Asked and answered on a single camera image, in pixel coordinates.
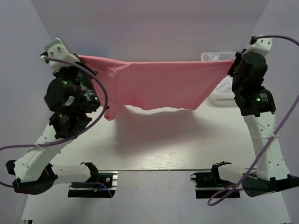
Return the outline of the pink t shirt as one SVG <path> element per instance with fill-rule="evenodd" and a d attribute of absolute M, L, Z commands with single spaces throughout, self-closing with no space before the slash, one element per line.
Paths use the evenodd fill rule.
<path fill-rule="evenodd" d="M 107 91 L 107 120 L 116 119 L 124 105 L 143 110 L 196 110 L 227 76 L 234 62 L 124 62 L 84 55 L 80 58 L 98 72 L 97 78 Z"/>

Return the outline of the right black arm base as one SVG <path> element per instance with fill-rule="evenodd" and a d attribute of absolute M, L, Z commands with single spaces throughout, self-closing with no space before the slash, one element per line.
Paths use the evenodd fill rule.
<path fill-rule="evenodd" d="M 195 182 L 195 195 L 197 199 L 209 199 L 213 194 L 232 185 L 231 182 L 216 180 L 210 171 L 196 172 L 190 175 Z"/>

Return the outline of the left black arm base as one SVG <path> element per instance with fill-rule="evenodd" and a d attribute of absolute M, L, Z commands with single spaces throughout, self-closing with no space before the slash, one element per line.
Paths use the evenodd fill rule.
<path fill-rule="evenodd" d="M 99 171 L 85 183 L 73 182 L 69 186 L 69 198 L 112 198 L 117 189 L 117 171 Z"/>

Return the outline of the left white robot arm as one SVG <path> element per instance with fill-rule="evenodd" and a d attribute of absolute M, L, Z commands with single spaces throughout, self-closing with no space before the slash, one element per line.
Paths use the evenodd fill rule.
<path fill-rule="evenodd" d="M 45 47 L 41 59 L 53 71 L 44 100 L 53 112 L 42 135 L 18 160 L 6 163 L 9 174 L 15 176 L 12 188 L 16 193 L 38 195 L 57 184 L 70 183 L 77 187 L 99 184 L 99 171 L 91 162 L 77 166 L 55 166 L 52 159 L 79 135 L 96 124 L 88 117 L 98 108 L 108 108 L 108 95 L 104 102 L 94 88 L 99 83 L 93 71 L 76 54 L 69 52 L 63 41 L 56 38 Z"/>

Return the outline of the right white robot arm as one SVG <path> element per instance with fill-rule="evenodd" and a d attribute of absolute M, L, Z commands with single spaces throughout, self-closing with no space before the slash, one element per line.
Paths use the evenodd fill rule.
<path fill-rule="evenodd" d="M 213 194 L 207 201 L 208 206 L 219 204 L 237 188 L 250 197 L 256 197 L 299 185 L 299 178 L 291 175 L 283 159 L 278 140 L 279 130 L 299 100 L 294 101 L 281 123 L 276 125 L 273 95 L 262 85 L 268 69 L 265 57 L 274 38 L 289 40 L 296 45 L 299 43 L 284 35 L 252 36 L 249 42 L 251 47 L 236 53 L 236 59 L 228 71 L 233 78 L 235 102 L 248 127 L 256 158 L 248 169 L 224 161 L 214 164 L 211 169 L 212 183 L 222 186 L 228 181 L 231 185 Z"/>

